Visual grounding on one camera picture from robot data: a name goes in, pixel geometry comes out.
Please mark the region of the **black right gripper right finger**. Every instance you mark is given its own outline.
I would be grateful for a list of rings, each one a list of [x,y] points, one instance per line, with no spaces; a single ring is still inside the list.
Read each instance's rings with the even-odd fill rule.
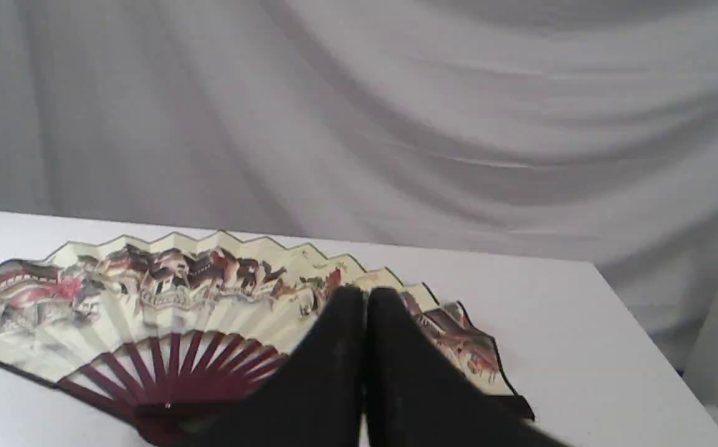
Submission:
[[[371,446],[560,446],[449,362],[398,292],[368,295],[365,415]]]

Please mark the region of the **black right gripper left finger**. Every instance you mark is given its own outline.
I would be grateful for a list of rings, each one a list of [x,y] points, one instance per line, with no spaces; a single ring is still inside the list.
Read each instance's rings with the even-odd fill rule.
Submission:
[[[365,296],[342,286],[287,362],[182,446],[357,446]]]

